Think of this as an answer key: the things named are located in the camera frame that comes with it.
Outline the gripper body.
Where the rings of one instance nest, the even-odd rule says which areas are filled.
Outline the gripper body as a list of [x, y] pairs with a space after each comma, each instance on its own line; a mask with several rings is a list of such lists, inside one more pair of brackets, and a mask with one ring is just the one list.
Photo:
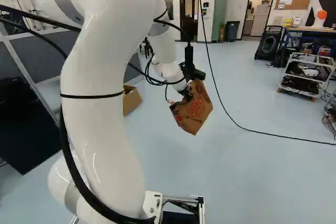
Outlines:
[[190, 102], [193, 99], [194, 91], [192, 86], [186, 86], [183, 90], [179, 91], [179, 94], [183, 96], [183, 99], [186, 100], [186, 102]]

